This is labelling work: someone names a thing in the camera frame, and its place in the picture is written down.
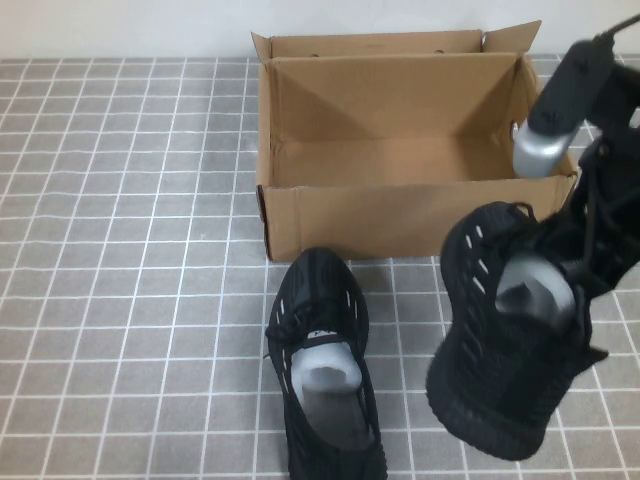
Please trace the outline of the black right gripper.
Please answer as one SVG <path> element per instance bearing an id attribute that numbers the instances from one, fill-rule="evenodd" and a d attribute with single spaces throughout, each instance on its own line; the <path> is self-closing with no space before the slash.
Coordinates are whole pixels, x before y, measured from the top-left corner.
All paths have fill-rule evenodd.
<path id="1" fill-rule="evenodd" d="M 579 159 L 580 179 L 573 195 L 581 261 L 610 265 L 611 245 L 604 220 L 600 165 L 607 163 L 607 204 L 620 235 L 639 243 L 639 128 L 631 119 L 639 107 L 639 71 L 618 62 L 596 97 L 587 121 L 596 138 Z"/>

